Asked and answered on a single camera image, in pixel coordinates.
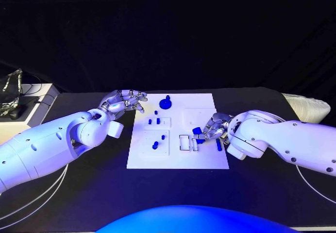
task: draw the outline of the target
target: black table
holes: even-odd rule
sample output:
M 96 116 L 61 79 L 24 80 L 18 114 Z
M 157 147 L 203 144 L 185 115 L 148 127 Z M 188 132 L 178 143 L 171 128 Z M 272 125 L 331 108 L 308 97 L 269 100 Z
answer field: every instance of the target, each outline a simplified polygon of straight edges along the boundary
M 296 120 L 282 95 L 266 88 L 155 91 L 211 93 L 216 110 L 232 115 L 258 109 Z M 63 93 L 44 122 L 96 107 L 105 93 Z M 119 139 L 103 143 L 69 164 L 63 184 L 44 207 L 2 232 L 95 231 L 122 216 L 164 205 L 203 205 L 263 217 L 286 226 L 334 226 L 336 205 L 308 188 L 294 165 L 266 150 L 260 159 L 227 155 L 229 170 L 125 169 L 134 112 L 119 122 Z M 336 178 L 301 169 L 315 188 L 336 199 Z M 15 186 L 0 196 L 0 215 L 25 204 L 50 186 L 61 171 Z M 37 203 L 5 223 L 24 216 Z

